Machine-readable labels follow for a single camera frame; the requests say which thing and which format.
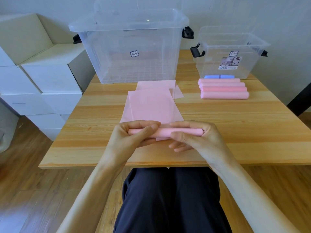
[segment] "left hand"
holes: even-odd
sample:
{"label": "left hand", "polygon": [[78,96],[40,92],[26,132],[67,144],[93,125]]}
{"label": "left hand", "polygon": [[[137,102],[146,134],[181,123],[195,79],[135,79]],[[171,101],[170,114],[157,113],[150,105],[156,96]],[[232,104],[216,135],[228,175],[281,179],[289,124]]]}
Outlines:
{"label": "left hand", "polygon": [[[160,125],[160,122],[145,120],[124,122],[116,125],[98,164],[110,165],[110,167],[121,171],[137,147],[150,145],[156,141],[155,138],[148,137],[155,133]],[[143,130],[129,136],[129,128],[143,128]]]}

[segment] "wooden floor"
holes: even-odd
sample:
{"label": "wooden floor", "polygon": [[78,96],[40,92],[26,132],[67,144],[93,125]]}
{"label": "wooden floor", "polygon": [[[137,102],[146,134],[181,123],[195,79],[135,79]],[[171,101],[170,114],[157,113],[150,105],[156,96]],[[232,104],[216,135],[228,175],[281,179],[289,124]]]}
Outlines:
{"label": "wooden floor", "polygon": [[[301,119],[311,127],[311,113]],[[0,154],[0,233],[54,233],[92,168],[41,170],[51,141],[21,117],[10,148]],[[247,172],[303,233],[311,232],[311,166],[245,166]],[[115,181],[96,232],[112,232],[122,204],[122,182]],[[233,233],[252,232],[228,189],[220,182],[221,205]]]}

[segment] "forearm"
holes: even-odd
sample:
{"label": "forearm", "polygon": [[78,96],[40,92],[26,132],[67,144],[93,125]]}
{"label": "forearm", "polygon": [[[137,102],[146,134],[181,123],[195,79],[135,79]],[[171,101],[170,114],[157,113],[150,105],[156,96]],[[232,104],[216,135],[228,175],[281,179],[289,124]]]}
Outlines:
{"label": "forearm", "polygon": [[57,233],[94,233],[117,175],[110,167],[96,166]]}
{"label": "forearm", "polygon": [[224,169],[220,178],[255,233],[299,232],[241,165]]}

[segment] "hand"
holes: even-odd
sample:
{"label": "hand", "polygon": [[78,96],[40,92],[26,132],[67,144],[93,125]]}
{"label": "hand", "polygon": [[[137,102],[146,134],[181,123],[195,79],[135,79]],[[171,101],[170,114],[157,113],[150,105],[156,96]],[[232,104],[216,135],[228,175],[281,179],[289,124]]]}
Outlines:
{"label": "hand", "polygon": [[175,152],[196,149],[207,161],[213,171],[219,175],[221,169],[237,164],[236,159],[224,142],[215,124],[196,121],[178,121],[170,123],[174,128],[202,128],[204,134],[196,137],[183,132],[172,132],[175,141],[169,145]]}
{"label": "hand", "polygon": [[[124,122],[115,126],[106,150],[99,161],[99,165],[108,164],[120,171],[131,157],[137,147],[154,143],[155,138],[148,138],[155,133],[161,125],[157,121],[137,120]],[[135,135],[128,135],[129,128],[143,128]]]}

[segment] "clear plastic storage box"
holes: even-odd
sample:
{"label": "clear plastic storage box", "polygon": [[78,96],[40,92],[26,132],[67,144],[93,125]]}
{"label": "clear plastic storage box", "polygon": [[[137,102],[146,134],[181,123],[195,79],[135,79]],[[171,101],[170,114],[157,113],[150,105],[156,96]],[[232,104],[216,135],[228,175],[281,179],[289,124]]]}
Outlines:
{"label": "clear plastic storage box", "polygon": [[175,79],[179,47],[189,25],[180,0],[96,0],[78,32],[101,83]]}
{"label": "clear plastic storage box", "polygon": [[251,33],[249,27],[205,26],[198,45],[191,48],[200,77],[227,74],[247,78],[270,44]]}

